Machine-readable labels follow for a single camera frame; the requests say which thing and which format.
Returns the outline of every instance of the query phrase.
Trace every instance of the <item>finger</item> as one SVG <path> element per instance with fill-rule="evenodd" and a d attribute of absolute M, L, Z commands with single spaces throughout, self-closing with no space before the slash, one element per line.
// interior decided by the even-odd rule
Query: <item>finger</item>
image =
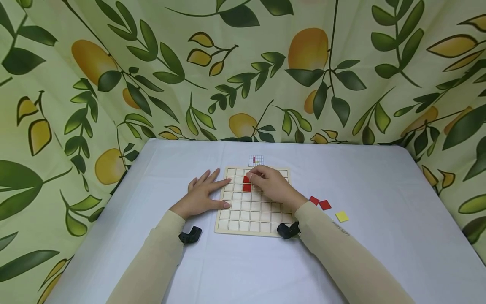
<path fill-rule="evenodd" d="M 211 183 L 209 185 L 209 192 L 216 191 L 216 190 L 228 185 L 230 181 L 231 181 L 231 179 L 224 179 L 224 180 L 220 180 L 220 181 Z"/>
<path fill-rule="evenodd" d="M 197 178 L 194 178 L 193 180 L 191 180 L 189 185 L 187 185 L 187 192 L 191 191 L 194 188 L 194 185 L 196 184 L 196 182 L 197 182 Z"/>
<path fill-rule="evenodd" d="M 208 178 L 209 173 L 210 171 L 206 170 L 206 172 L 204 172 L 204 174 L 201 175 L 201 177 L 199 178 L 199 180 L 196 182 L 194 186 L 199 186 L 200 184 L 202 184 Z"/>

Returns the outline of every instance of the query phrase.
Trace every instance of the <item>white tablecloth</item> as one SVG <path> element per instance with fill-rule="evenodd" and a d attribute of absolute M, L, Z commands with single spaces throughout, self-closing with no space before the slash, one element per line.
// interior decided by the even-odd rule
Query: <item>white tablecloth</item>
<path fill-rule="evenodd" d="M 330 202 L 329 216 L 345 211 L 343 228 L 417 303 L 486 301 L 485 266 L 400 147 L 150 140 L 47 303 L 105 303 L 189 181 L 206 169 L 246 166 L 250 155 L 290 168 L 297 190 Z M 186 232 L 196 225 L 203 233 L 185 247 L 163 303 L 346 302 L 300 240 L 214 233 L 215 218 L 208 212 L 186 223 Z"/>

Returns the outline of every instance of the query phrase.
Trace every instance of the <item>grid square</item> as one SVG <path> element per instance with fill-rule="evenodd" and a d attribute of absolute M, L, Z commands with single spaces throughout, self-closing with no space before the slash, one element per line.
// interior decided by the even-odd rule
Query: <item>grid square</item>
<path fill-rule="evenodd" d="M 242 201 L 242 210 L 250 210 L 250 202 Z"/>
<path fill-rule="evenodd" d="M 251 202 L 251 210 L 260 211 L 260 203 L 259 202 Z"/>
<path fill-rule="evenodd" d="M 240 220 L 249 221 L 250 220 L 250 212 L 249 211 L 242 211 L 241 214 L 240 214 Z"/>

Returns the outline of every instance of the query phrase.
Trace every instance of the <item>beige sleeve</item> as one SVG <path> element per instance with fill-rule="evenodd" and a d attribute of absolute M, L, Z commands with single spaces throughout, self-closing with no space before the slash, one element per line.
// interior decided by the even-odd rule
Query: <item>beige sleeve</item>
<path fill-rule="evenodd" d="M 295 213 L 300 238 L 350 304 L 404 304 L 412 298 L 365 247 L 308 201 Z"/>
<path fill-rule="evenodd" d="M 107 304 L 160 304 L 179 265 L 186 221 L 168 210 L 111 292 Z"/>

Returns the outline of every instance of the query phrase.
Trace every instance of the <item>green leaf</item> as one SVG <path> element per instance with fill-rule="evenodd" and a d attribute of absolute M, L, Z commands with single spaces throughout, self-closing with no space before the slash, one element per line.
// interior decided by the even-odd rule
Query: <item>green leaf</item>
<path fill-rule="evenodd" d="M 331 98 L 331 105 L 334 112 L 339 117 L 341 124 L 346 126 L 347 120 L 349 118 L 349 113 L 351 109 L 349 108 L 349 104 L 346 100 L 333 96 Z"/>
<path fill-rule="evenodd" d="M 152 116 L 152 111 L 150 110 L 149 103 L 147 102 L 147 99 L 145 99 L 145 96 L 143 96 L 143 94 L 140 92 L 140 90 L 129 82 L 126 83 L 126 86 L 128 88 L 128 92 L 130 93 L 130 96 L 133 98 L 133 101 L 135 101 L 137 106 L 142 111 Z"/>
<path fill-rule="evenodd" d="M 425 147 L 429 144 L 429 137 L 427 136 L 427 129 L 423 130 L 422 133 L 420 133 L 417 136 L 417 139 L 415 139 L 414 142 L 414 149 L 415 149 L 415 155 L 419 155 Z"/>
<path fill-rule="evenodd" d="M 101 11 L 108 17 L 110 18 L 111 21 L 114 23 L 117 23 L 121 26 L 125 26 L 125 23 L 123 22 L 122 18 L 118 15 L 117 12 L 115 12 L 114 9 L 111 8 L 108 4 L 106 4 L 103 0 L 95 0 L 96 4 L 99 6 Z"/>
<path fill-rule="evenodd" d="M 17 193 L 0 203 L 0 221 L 16 215 L 20 211 L 27 208 L 37 197 L 41 188 L 42 184 L 34 188 L 25 190 L 24 192 Z"/>
<path fill-rule="evenodd" d="M 373 5 L 371 7 L 371 14 L 373 15 L 373 18 L 379 25 L 392 26 L 397 23 L 397 21 L 392 15 L 390 15 L 383 9 L 377 7 L 376 5 Z"/>
<path fill-rule="evenodd" d="M 387 52 L 394 50 L 397 42 L 387 34 L 372 32 L 371 43 L 376 50 Z"/>
<path fill-rule="evenodd" d="M 399 73 L 400 70 L 391 64 L 382 63 L 375 66 L 375 72 L 376 74 L 378 74 L 379 77 L 389 79 L 395 74 Z"/>
<path fill-rule="evenodd" d="M 223 21 L 232 27 L 251 27 L 259 26 L 255 13 L 245 5 L 238 5 L 230 10 L 219 12 Z"/>
<path fill-rule="evenodd" d="M 136 122 L 139 122 L 139 123 L 142 123 L 144 125 L 147 125 L 149 127 L 154 127 L 154 125 L 148 121 L 148 119 L 146 119 L 145 117 L 143 117 L 142 115 L 140 114 L 136 114 L 136 113 L 130 113 L 130 114 L 127 114 L 125 116 L 125 120 L 133 120 L 133 121 L 136 121 Z"/>
<path fill-rule="evenodd" d="M 160 52 L 164 57 L 165 63 L 167 63 L 167 65 L 169 66 L 169 69 L 171 69 L 171 71 L 176 73 L 179 77 L 184 78 L 185 77 L 184 69 L 182 68 L 182 64 L 179 58 L 177 57 L 177 55 L 174 53 L 174 51 L 166 44 L 161 42 Z"/>
<path fill-rule="evenodd" d="M 400 110 L 396 111 L 393 116 L 395 117 L 400 117 L 402 115 L 405 115 L 407 114 L 408 112 L 410 112 L 410 110 L 412 110 L 415 106 L 409 106 L 409 107 L 403 107 L 401 108 Z"/>
<path fill-rule="evenodd" d="M 321 82 L 317 92 L 312 101 L 312 109 L 314 110 L 314 116 L 316 119 L 321 117 L 322 110 L 326 105 L 326 99 L 328 97 L 328 85 L 325 82 Z"/>
<path fill-rule="evenodd" d="M 380 130 L 381 133 L 385 134 L 386 128 L 388 128 L 390 122 L 391 119 L 388 114 L 386 114 L 382 105 L 380 103 L 377 103 L 375 107 L 375 123 L 378 130 Z"/>
<path fill-rule="evenodd" d="M 0 282 L 5 282 L 19 276 L 32 268 L 58 255 L 54 250 L 36 250 L 20 256 L 0 267 Z"/>
<path fill-rule="evenodd" d="M 420 0 L 412 10 L 412 12 L 408 15 L 407 20 L 403 24 L 400 33 L 397 37 L 397 43 L 400 45 L 404 42 L 407 37 L 414 31 L 415 27 L 417 26 L 420 18 L 424 13 L 425 4 L 423 0 Z"/>
<path fill-rule="evenodd" d="M 204 114 L 203 112 L 201 112 L 201 111 L 199 111 L 195 108 L 192 108 L 192 112 L 194 113 L 196 118 L 199 119 L 199 121 L 202 122 L 205 126 L 210 127 L 213 130 L 216 130 L 216 128 L 214 127 L 211 116 Z"/>
<path fill-rule="evenodd" d="M 257 78 L 257 83 L 255 85 L 255 91 L 258 91 L 263 86 L 265 80 L 267 80 L 267 76 L 268 76 L 268 70 L 263 70 L 260 72 L 260 75 L 258 75 Z"/>
<path fill-rule="evenodd" d="M 14 27 L 12 26 L 7 11 L 5 11 L 5 8 L 3 7 L 2 3 L 0 3 L 0 25 L 2 25 L 10 33 L 12 37 L 15 36 Z"/>
<path fill-rule="evenodd" d="M 72 205 L 70 208 L 72 210 L 76 210 L 76 211 L 86 211 L 86 210 L 89 210 L 89 209 L 93 209 L 101 201 L 102 200 L 100 198 L 96 198 L 92 195 L 89 195 L 88 197 L 86 197 L 85 199 L 80 201 L 79 203 Z"/>
<path fill-rule="evenodd" d="M 476 146 L 476 161 L 469 169 L 463 181 L 471 179 L 486 170 L 486 136 Z"/>
<path fill-rule="evenodd" d="M 260 0 L 273 16 L 293 15 L 294 10 L 289 0 Z"/>
<path fill-rule="evenodd" d="M 363 129 L 363 144 L 374 144 L 375 134 L 369 126 L 364 126 Z"/>
<path fill-rule="evenodd" d="M 10 235 L 7 235 L 3 238 L 0 238 L 0 251 L 4 250 L 5 247 L 8 246 L 8 244 L 10 244 L 10 242 L 12 242 L 14 240 L 14 238 L 17 236 L 17 232 L 14 232 Z"/>
<path fill-rule="evenodd" d="M 361 81 L 358 75 L 352 71 L 342 71 L 337 73 L 337 79 L 348 89 L 353 91 L 360 91 L 366 89 L 365 84 Z"/>
<path fill-rule="evenodd" d="M 265 126 L 261 127 L 260 130 L 263 130 L 263 131 L 275 131 L 275 128 L 272 125 L 265 125 Z"/>
<path fill-rule="evenodd" d="M 157 39 L 155 38 L 154 32 L 150 26 L 143 20 L 140 20 L 140 31 L 142 32 L 143 40 L 145 40 L 145 44 L 147 45 L 147 50 L 149 51 L 150 55 L 157 57 Z"/>
<path fill-rule="evenodd" d="M 322 69 L 316 69 L 313 71 L 301 69 L 286 69 L 285 71 L 298 83 L 306 87 L 310 87 L 311 85 L 313 85 L 319 78 L 321 78 L 322 74 L 324 74 L 324 70 Z"/>
<path fill-rule="evenodd" d="M 245 82 L 249 82 L 250 80 L 252 80 L 256 76 L 257 76 L 256 73 L 250 73 L 250 72 L 249 73 L 241 73 L 241 74 L 238 74 L 238 75 L 231 77 L 230 79 L 227 80 L 227 82 L 230 82 L 230 83 L 245 83 Z"/>
<path fill-rule="evenodd" d="M 304 133 L 302 133 L 302 131 L 299 129 L 295 130 L 294 139 L 296 143 L 304 143 Z"/>
<path fill-rule="evenodd" d="M 24 75 L 46 62 L 33 52 L 13 47 L 2 61 L 3 67 L 12 75 Z"/>
<path fill-rule="evenodd" d="M 163 92 L 164 91 L 161 88 L 159 88 L 158 86 L 154 85 L 150 80 L 148 80 L 147 78 L 145 78 L 142 75 L 135 75 L 134 78 L 138 82 L 140 82 L 141 84 L 143 84 L 144 86 L 146 86 L 148 89 L 151 89 L 152 91 L 155 91 L 155 92 Z"/>
<path fill-rule="evenodd" d="M 120 1 L 117 1 L 116 2 L 116 6 L 117 6 L 120 14 L 123 16 L 123 18 L 125 18 L 126 25 L 128 26 L 128 28 L 132 32 L 132 35 L 136 39 L 137 38 L 137 33 L 138 33 L 138 31 L 137 31 L 137 24 L 135 23 L 135 20 L 133 19 L 132 14 L 128 10 L 128 8 L 126 8 L 126 6 L 123 3 L 121 3 Z"/>
<path fill-rule="evenodd" d="M 82 108 L 74 112 L 71 117 L 69 117 L 68 122 L 66 122 L 64 134 L 69 134 L 76 130 L 83 123 L 83 119 L 86 118 L 87 112 L 88 110 L 86 108 Z"/>
<path fill-rule="evenodd" d="M 96 210 L 95 212 L 93 212 L 89 217 L 88 217 L 88 221 L 90 223 L 94 222 L 95 220 L 97 220 L 100 215 L 101 215 L 101 212 L 103 212 L 104 210 L 104 207 L 101 207 L 100 209 Z"/>
<path fill-rule="evenodd" d="M 81 155 L 74 155 L 71 158 L 71 162 L 74 164 L 78 172 L 86 173 L 86 163 L 85 159 Z"/>
<path fill-rule="evenodd" d="M 187 127 L 189 128 L 192 134 L 194 135 L 199 134 L 199 131 L 197 130 L 196 125 L 194 124 L 194 121 L 192 121 L 191 107 L 189 107 L 189 109 L 187 109 L 186 112 L 186 123 L 187 123 Z"/>
<path fill-rule="evenodd" d="M 184 81 L 184 77 L 169 72 L 155 72 L 153 75 L 160 81 L 168 84 L 177 84 Z"/>
<path fill-rule="evenodd" d="M 338 64 L 336 69 L 349 69 L 355 66 L 356 64 L 358 64 L 359 62 L 360 62 L 359 60 L 348 59 Z"/>
<path fill-rule="evenodd" d="M 120 82 L 122 73 L 119 71 L 106 71 L 98 80 L 98 91 L 110 92 Z"/>
<path fill-rule="evenodd" d="M 482 127 L 485 119 L 486 105 L 477 107 L 464 115 L 452 126 L 442 150 L 452 148 L 474 135 Z"/>
<path fill-rule="evenodd" d="M 486 216 L 478 217 L 469 222 L 462 229 L 462 233 L 468 238 L 471 245 L 479 240 L 481 234 L 486 230 Z"/>
<path fill-rule="evenodd" d="M 141 135 L 140 135 L 140 133 L 137 131 L 137 129 L 135 129 L 135 127 L 134 127 L 134 126 L 132 126 L 132 125 L 131 125 L 131 124 L 129 124 L 129 123 L 127 123 L 126 125 L 128 126 L 128 128 L 130 129 L 130 131 L 132 132 L 132 134 L 133 134 L 133 136 L 134 136 L 135 138 L 139 138 L 139 139 L 141 139 L 141 138 L 142 138 L 142 136 L 141 136 Z"/>
<path fill-rule="evenodd" d="M 270 134 L 270 133 L 258 131 L 258 136 L 260 136 L 260 139 L 264 142 L 267 142 L 267 143 L 274 143 L 275 142 L 273 135 Z"/>
<path fill-rule="evenodd" d="M 37 25 L 24 25 L 18 29 L 18 34 L 32 41 L 49 46 L 54 46 L 57 42 L 57 39 L 51 33 Z"/>
<path fill-rule="evenodd" d="M 127 45 L 126 48 L 138 59 L 142 61 L 154 61 L 157 58 L 157 54 L 152 54 L 146 50 L 136 48 L 134 46 Z"/>
<path fill-rule="evenodd" d="M 285 112 L 283 115 L 282 130 L 287 133 L 287 136 L 290 136 L 290 132 L 292 131 L 292 119 L 288 112 Z"/>
<path fill-rule="evenodd" d="M 152 97 L 152 96 L 149 96 L 149 99 L 150 99 L 150 101 L 152 101 L 154 103 L 155 106 L 157 106 L 157 108 L 166 112 L 170 117 L 174 118 L 175 121 L 179 122 L 179 120 L 177 119 L 174 112 L 171 110 L 171 108 L 166 103 L 164 103 L 160 99 Z"/>
<path fill-rule="evenodd" d="M 132 152 L 126 154 L 124 157 L 126 159 L 128 159 L 129 161 L 134 161 L 135 159 L 137 159 L 137 156 L 139 155 L 139 152 L 136 151 L 136 150 L 133 150 Z"/>
<path fill-rule="evenodd" d="M 403 53 L 401 55 L 401 61 L 400 61 L 400 69 L 403 70 L 410 60 L 412 60 L 412 57 L 415 55 L 415 52 L 418 49 L 418 45 L 422 41 L 422 37 L 424 36 L 424 31 L 422 29 L 418 29 L 415 31 L 415 33 L 408 39 L 407 43 L 405 44 L 405 47 L 403 48 Z"/>
<path fill-rule="evenodd" d="M 66 228 L 72 236 L 83 236 L 88 232 L 88 227 L 72 217 L 66 210 Z"/>
<path fill-rule="evenodd" d="M 206 138 L 209 139 L 212 142 L 218 141 L 218 139 L 211 132 L 207 131 L 206 129 L 201 128 L 201 133 L 204 136 L 206 136 Z"/>

